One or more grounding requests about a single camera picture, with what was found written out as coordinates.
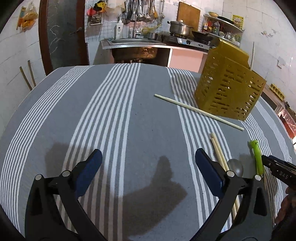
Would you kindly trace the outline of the person right hand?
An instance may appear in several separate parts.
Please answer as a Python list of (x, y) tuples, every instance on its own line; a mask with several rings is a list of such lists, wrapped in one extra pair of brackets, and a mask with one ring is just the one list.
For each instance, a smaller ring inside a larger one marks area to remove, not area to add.
[(275, 219), (275, 224), (279, 224), (285, 218), (290, 206), (295, 207), (295, 190), (288, 187), (285, 193), (287, 194), (287, 196), (283, 199), (281, 203), (281, 208)]

